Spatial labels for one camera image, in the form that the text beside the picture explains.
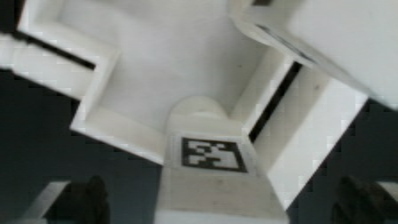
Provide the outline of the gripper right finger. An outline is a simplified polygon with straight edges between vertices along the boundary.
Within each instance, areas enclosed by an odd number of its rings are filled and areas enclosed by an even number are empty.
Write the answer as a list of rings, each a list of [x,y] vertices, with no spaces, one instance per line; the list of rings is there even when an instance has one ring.
[[[341,178],[330,224],[398,224],[398,181]]]

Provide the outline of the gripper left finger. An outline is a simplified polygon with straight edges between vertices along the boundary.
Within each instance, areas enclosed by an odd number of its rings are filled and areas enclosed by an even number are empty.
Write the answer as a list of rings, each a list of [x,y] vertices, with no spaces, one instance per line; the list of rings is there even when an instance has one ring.
[[[48,183],[23,213],[25,224],[110,224],[105,181]]]

